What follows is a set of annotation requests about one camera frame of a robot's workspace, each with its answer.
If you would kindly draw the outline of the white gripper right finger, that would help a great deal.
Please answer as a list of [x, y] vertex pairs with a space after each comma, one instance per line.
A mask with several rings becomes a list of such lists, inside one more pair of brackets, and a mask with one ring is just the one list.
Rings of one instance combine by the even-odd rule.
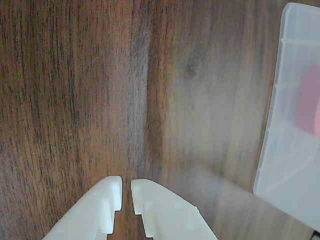
[[154, 240], [216, 240], [199, 209], [168, 188], [149, 179], [130, 183], [135, 215], [145, 236]]

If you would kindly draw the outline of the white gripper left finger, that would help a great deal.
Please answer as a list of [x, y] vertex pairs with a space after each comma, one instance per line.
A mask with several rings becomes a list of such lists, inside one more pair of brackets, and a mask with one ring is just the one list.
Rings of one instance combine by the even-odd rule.
[[122, 209], [123, 183], [110, 175], [90, 188], [52, 227], [45, 240], [106, 240]]

